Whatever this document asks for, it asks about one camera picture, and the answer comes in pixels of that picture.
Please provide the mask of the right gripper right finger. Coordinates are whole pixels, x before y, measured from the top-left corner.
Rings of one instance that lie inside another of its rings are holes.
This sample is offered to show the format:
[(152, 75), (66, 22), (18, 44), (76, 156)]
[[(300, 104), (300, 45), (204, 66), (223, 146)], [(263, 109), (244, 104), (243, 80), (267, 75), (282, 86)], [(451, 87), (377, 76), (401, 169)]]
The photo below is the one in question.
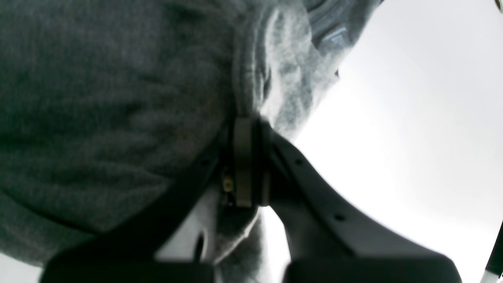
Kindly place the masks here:
[(460, 283), (446, 256), (383, 227), (339, 195), (260, 121), (269, 202), (287, 235), (284, 283)]

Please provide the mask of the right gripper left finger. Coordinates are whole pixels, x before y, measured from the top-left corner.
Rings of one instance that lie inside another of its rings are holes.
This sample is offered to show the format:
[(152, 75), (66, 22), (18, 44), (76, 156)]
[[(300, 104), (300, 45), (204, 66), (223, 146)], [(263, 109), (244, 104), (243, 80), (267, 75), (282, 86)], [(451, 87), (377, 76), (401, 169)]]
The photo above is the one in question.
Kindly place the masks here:
[(212, 263), (229, 157), (228, 122), (156, 201), (110, 232), (54, 256), (42, 283), (220, 283)]

